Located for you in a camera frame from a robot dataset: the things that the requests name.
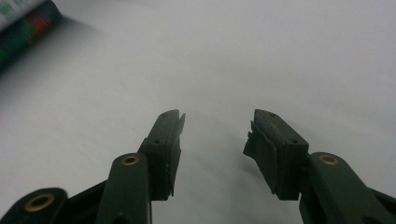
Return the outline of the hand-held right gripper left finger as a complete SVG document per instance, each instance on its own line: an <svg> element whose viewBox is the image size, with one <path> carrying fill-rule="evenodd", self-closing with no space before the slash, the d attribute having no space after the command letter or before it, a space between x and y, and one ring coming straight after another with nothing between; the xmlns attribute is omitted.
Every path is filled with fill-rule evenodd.
<svg viewBox="0 0 396 224"><path fill-rule="evenodd" d="M151 203L174 195L185 118L161 113L136 153L112 162L94 224L152 224Z"/></svg>

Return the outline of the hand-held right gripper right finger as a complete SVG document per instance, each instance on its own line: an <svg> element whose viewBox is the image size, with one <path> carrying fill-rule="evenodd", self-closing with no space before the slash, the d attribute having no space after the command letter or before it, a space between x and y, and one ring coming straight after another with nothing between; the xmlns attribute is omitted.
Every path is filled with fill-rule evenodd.
<svg viewBox="0 0 396 224"><path fill-rule="evenodd" d="M396 199L367 187L348 163L309 144L279 115L257 109L243 153L304 224L396 224Z"/></svg>

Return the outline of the white book with green print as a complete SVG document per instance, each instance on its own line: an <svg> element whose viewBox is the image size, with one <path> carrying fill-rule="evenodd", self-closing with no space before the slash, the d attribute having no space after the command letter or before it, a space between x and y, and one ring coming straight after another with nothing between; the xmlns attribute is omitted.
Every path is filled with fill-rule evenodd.
<svg viewBox="0 0 396 224"><path fill-rule="evenodd" d="M52 0L0 0L0 69L33 46L62 17Z"/></svg>

